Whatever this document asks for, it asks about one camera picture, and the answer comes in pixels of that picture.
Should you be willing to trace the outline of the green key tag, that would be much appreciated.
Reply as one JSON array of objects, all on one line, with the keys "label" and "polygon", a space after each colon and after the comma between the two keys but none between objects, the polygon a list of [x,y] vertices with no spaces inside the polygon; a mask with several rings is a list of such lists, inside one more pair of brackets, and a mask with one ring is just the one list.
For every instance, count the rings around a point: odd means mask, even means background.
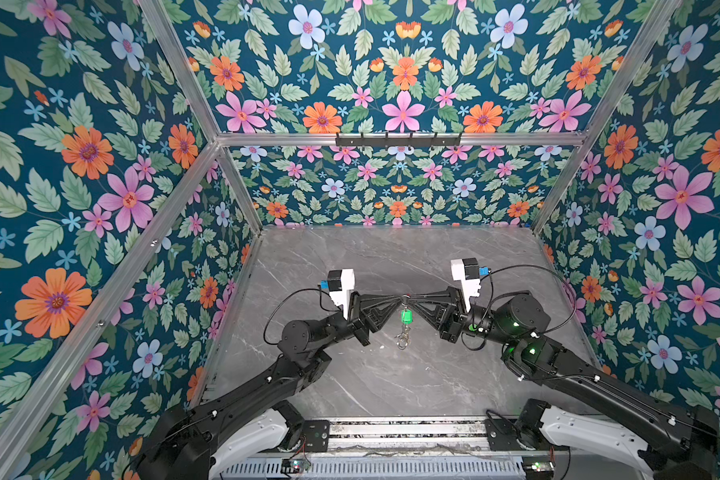
[{"label": "green key tag", "polygon": [[403,325],[410,325],[413,323],[413,312],[410,309],[404,309],[400,315],[400,321]]}]

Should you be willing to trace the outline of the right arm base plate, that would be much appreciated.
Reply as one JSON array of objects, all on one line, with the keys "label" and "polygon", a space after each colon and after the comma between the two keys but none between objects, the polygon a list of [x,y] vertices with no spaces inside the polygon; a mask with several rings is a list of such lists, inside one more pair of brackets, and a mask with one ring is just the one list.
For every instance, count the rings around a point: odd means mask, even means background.
[{"label": "right arm base plate", "polygon": [[537,450],[541,441],[521,419],[511,420],[492,409],[485,412],[486,437],[492,451]]}]

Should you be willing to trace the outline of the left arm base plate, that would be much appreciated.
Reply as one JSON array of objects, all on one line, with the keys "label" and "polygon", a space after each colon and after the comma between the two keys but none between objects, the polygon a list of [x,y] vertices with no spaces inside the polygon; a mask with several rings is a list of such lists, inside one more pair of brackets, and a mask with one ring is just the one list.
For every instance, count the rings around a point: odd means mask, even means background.
[{"label": "left arm base plate", "polygon": [[330,433],[329,420],[306,420],[289,430],[287,451],[324,453],[328,450]]}]

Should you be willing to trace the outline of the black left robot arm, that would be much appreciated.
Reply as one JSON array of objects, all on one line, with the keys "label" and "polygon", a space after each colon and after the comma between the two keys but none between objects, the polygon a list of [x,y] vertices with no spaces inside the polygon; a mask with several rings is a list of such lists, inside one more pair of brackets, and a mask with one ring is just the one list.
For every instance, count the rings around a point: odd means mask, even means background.
[{"label": "black left robot arm", "polygon": [[286,324],[274,363],[234,390],[190,410],[162,414],[130,470],[142,479],[216,479],[229,467],[302,439],[304,419],[291,397],[319,380],[330,346],[347,339],[370,343],[402,304],[401,297],[349,296],[347,311]]}]

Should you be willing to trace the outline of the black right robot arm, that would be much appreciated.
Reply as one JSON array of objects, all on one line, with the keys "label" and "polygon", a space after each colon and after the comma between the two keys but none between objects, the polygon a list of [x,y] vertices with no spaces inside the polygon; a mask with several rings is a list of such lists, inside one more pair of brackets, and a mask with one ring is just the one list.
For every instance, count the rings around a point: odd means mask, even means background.
[{"label": "black right robot arm", "polygon": [[719,421],[708,408],[656,399],[603,372],[546,334],[550,317],[528,291],[512,292],[498,308],[463,300],[459,290],[402,301],[440,336],[495,342],[501,360],[520,381],[563,393],[595,410],[599,419],[572,414],[548,402],[526,402],[515,423],[518,440],[584,450],[653,479],[714,479]]}]

